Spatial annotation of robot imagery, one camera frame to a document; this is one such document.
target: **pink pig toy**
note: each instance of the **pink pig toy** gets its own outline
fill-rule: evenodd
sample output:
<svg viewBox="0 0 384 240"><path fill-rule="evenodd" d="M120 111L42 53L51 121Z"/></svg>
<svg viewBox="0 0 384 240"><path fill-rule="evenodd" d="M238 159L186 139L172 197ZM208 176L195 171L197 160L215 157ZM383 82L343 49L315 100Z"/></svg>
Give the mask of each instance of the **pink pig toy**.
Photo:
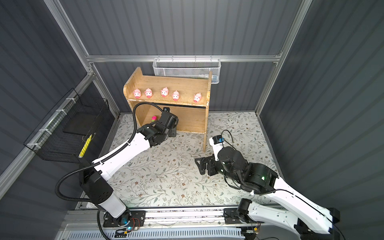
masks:
<svg viewBox="0 0 384 240"><path fill-rule="evenodd" d="M135 96L135 98L139 98L141 97L141 92L138 88L136 88L134 91L133 91L133 95Z"/></svg>
<svg viewBox="0 0 384 240"><path fill-rule="evenodd" d="M150 88L147 88L147 90L145 90L144 93L147 96L147 98L152 97L152 90Z"/></svg>
<svg viewBox="0 0 384 240"><path fill-rule="evenodd" d="M176 90L172 93L173 100L177 101L180 98L179 92Z"/></svg>
<svg viewBox="0 0 384 240"><path fill-rule="evenodd" d="M201 93L196 93L196 95L194 95L195 97L193 98L193 101L195 103L197 103L198 101L200 101L201 99Z"/></svg>
<svg viewBox="0 0 384 240"><path fill-rule="evenodd" d="M163 97L168 96L168 92L169 92L169 91L168 91L168 88L167 88L167 87L161 89L161 96L163 96Z"/></svg>

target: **yellow marker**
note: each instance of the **yellow marker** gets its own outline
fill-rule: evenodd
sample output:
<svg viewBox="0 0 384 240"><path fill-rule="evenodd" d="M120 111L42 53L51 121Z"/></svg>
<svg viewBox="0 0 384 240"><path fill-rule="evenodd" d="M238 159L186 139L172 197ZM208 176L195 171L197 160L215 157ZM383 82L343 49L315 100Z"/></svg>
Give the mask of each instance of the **yellow marker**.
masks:
<svg viewBox="0 0 384 240"><path fill-rule="evenodd" d="M83 147L82 150L80 151L79 158L84 157L85 151L87 151L87 148L88 148L89 143L91 142L91 140L92 140L92 134L89 136L89 138L87 139L87 141L85 141L85 143L84 143L84 147Z"/></svg>

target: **gray corrugated wall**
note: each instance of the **gray corrugated wall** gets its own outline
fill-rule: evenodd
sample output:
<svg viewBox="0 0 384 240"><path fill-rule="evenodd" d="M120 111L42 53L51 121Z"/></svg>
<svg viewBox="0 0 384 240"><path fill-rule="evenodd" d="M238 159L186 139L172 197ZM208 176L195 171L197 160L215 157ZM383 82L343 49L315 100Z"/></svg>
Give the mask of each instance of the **gray corrugated wall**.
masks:
<svg viewBox="0 0 384 240"><path fill-rule="evenodd" d="M65 0L91 55L273 55L299 0Z"/></svg>
<svg viewBox="0 0 384 240"><path fill-rule="evenodd" d="M286 181L341 211L347 239L384 227L384 1L314 1L261 119Z"/></svg>
<svg viewBox="0 0 384 240"><path fill-rule="evenodd" d="M23 141L86 72L42 0L0 1L0 172ZM0 200L1 239L53 239L76 203L54 194L58 177L76 166L37 157ZM63 185L81 193L76 178Z"/></svg>
<svg viewBox="0 0 384 240"><path fill-rule="evenodd" d="M136 67L154 75L152 63L95 63L121 112L131 112L123 86ZM209 110L254 110L274 63L222 63L220 83L211 85Z"/></svg>

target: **floral patterned floor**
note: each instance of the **floral patterned floor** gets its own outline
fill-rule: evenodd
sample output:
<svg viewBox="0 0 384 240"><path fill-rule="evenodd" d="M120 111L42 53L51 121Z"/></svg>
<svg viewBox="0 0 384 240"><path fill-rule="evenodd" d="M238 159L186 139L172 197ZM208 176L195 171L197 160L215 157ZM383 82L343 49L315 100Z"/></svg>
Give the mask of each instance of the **floral patterned floor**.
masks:
<svg viewBox="0 0 384 240"><path fill-rule="evenodd" d="M175 138L137 155L109 184L128 207L230 205L241 198L251 199L244 191L230 188L220 174L200 175L195 165L195 158L213 154L208 139L224 129L231 132L235 148L248 162L263 163L277 172L254 112L210 113L206 152L202 152L202 134L178 132ZM126 141L132 130L132 115L126 114L110 151ZM264 196L255 195L253 200L274 203Z"/></svg>

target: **white mesh basket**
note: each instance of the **white mesh basket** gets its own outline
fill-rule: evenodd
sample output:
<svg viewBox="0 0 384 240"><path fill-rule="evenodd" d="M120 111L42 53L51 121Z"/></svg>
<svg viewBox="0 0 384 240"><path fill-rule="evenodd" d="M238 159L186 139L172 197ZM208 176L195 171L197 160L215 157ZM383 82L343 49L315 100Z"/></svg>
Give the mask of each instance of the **white mesh basket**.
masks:
<svg viewBox="0 0 384 240"><path fill-rule="evenodd" d="M221 62L173 62L153 60L153 71L155 76L178 77L178 78L203 78L208 79L209 71L212 71L212 84L219 82Z"/></svg>

